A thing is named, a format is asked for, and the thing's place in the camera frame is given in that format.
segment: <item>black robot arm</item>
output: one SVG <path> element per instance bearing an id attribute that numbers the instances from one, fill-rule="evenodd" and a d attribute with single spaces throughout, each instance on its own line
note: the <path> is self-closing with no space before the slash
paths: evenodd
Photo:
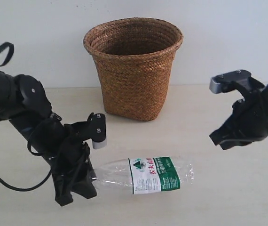
<path id="1" fill-rule="evenodd" d="M 0 53 L 6 48 L 8 55 L 0 66 L 6 65 L 14 53 L 14 45 L 9 42 L 0 45 Z M 106 145 L 104 114 L 91 113 L 87 121 L 61 124 L 62 118 L 52 111 L 39 81 L 29 75 L 13 77 L 0 71 L 0 121 L 4 120 L 9 120 L 28 141 L 31 154 L 41 156 L 50 165 L 48 177 L 53 178 L 58 204 L 73 202 L 71 192 L 87 199 L 97 195 L 92 184 L 96 175 L 86 141 L 91 139 L 94 149 Z"/>
<path id="2" fill-rule="evenodd" d="M 238 70 L 212 77 L 210 90 L 214 94 L 238 90 L 243 96 L 232 105 L 229 118 L 210 134 L 215 145 L 227 150 L 268 137 L 268 85 L 254 79 L 249 71 Z"/>

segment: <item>bottle label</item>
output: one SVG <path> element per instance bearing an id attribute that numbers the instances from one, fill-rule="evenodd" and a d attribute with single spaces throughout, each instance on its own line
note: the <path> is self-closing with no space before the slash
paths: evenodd
<path id="1" fill-rule="evenodd" d="M 180 189 L 180 179 L 170 157 L 128 160 L 133 194 Z"/>

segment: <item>plastic bottle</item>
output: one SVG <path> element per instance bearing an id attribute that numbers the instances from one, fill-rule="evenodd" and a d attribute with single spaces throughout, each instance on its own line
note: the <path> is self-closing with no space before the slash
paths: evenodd
<path id="1" fill-rule="evenodd" d="M 192 165 L 182 157 L 124 159 L 95 169 L 97 190 L 150 194 L 180 189 L 194 180 Z"/>

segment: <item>wicker basket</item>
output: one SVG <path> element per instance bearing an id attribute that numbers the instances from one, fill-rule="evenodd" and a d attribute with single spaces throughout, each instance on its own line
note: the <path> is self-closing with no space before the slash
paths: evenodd
<path id="1" fill-rule="evenodd" d="M 181 31 L 153 18 L 126 18 L 91 29 L 83 44 L 93 57 L 104 109 L 122 117 L 151 121 L 168 91 Z"/>

